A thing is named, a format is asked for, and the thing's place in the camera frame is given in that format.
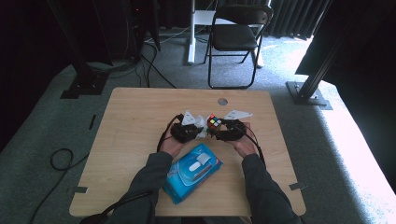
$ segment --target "wooden table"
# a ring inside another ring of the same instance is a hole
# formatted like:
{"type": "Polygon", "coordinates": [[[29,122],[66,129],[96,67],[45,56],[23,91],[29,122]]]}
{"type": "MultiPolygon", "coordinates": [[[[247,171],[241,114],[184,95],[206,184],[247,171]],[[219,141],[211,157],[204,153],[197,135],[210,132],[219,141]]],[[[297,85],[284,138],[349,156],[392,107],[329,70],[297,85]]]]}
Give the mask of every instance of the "wooden table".
{"type": "MultiPolygon", "coordinates": [[[[144,88],[116,88],[112,92],[78,184],[88,187],[88,192],[75,193],[70,214],[85,217],[101,213],[116,202],[146,164],[149,153],[156,151],[166,124],[175,115],[190,110],[195,117],[213,113],[223,118],[232,109],[253,114],[241,121],[251,123],[268,172],[288,195],[294,212],[302,215],[304,200],[299,189],[290,189],[297,179],[268,92],[144,88]],[[220,98],[228,104],[220,105],[220,98]]],[[[156,215],[250,216],[242,158],[230,145],[215,138],[193,140],[178,158],[202,142],[223,165],[178,205],[161,189],[156,215]]]]}

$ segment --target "dark sleeve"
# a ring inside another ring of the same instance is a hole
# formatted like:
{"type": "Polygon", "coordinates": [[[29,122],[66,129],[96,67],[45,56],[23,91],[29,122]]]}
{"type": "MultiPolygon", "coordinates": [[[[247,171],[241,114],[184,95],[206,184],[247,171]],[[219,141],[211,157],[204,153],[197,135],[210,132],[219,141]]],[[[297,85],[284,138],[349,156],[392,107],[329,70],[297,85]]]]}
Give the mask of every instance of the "dark sleeve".
{"type": "Polygon", "coordinates": [[[158,190],[165,183],[172,159],[172,156],[166,152],[150,154],[146,166],[136,174],[121,200],[148,190],[156,191],[156,193],[121,205],[113,212],[106,224],[154,223],[158,190]]]}
{"type": "Polygon", "coordinates": [[[302,223],[257,154],[242,160],[253,223],[302,223]]]}

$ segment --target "folding chair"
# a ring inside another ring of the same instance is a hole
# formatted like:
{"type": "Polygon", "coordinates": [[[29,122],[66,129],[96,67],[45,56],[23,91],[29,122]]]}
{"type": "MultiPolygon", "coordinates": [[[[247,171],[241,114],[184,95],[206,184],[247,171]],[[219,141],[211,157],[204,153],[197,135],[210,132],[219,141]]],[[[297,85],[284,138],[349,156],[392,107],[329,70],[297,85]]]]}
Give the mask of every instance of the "folding chair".
{"type": "Polygon", "coordinates": [[[225,5],[219,7],[213,17],[209,39],[207,41],[206,57],[209,57],[209,70],[207,83],[212,89],[233,90],[247,89],[256,76],[257,61],[262,45],[262,36],[265,27],[272,19],[274,11],[268,6],[260,5],[225,5]],[[218,23],[219,19],[230,21],[232,24],[218,23]],[[258,32],[254,34],[252,27],[259,26],[258,32]],[[212,54],[212,49],[218,51],[247,51],[246,54],[212,54]],[[254,60],[253,74],[248,85],[241,86],[213,86],[211,83],[212,57],[213,56],[244,56],[243,63],[250,52],[257,55],[254,60]]]}

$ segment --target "hand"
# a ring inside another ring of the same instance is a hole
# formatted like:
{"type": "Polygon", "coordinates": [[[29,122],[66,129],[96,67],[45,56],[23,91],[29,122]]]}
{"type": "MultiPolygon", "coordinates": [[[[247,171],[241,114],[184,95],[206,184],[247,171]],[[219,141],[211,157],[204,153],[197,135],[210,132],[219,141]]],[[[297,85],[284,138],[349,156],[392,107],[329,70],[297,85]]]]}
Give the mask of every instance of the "hand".
{"type": "MultiPolygon", "coordinates": [[[[250,123],[245,122],[244,124],[247,127],[247,135],[253,138],[253,133],[250,130],[250,123]]],[[[233,145],[233,148],[242,158],[245,158],[247,155],[257,153],[256,146],[245,135],[236,141],[227,141],[226,143],[233,145]]]]}
{"type": "Polygon", "coordinates": [[[179,143],[171,134],[172,124],[168,131],[163,135],[163,143],[160,146],[160,151],[166,152],[175,158],[178,153],[180,153],[181,149],[186,146],[186,144],[179,143]]]}

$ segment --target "chair backrest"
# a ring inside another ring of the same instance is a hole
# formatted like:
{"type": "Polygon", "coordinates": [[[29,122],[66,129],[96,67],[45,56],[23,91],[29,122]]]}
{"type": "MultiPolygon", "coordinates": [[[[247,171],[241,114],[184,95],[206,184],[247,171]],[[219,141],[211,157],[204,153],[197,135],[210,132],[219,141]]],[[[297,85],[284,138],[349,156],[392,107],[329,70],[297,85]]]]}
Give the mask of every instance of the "chair backrest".
{"type": "Polygon", "coordinates": [[[267,25],[272,19],[274,11],[268,6],[261,5],[225,5],[216,10],[212,25],[216,19],[223,19],[236,24],[267,25]]]}

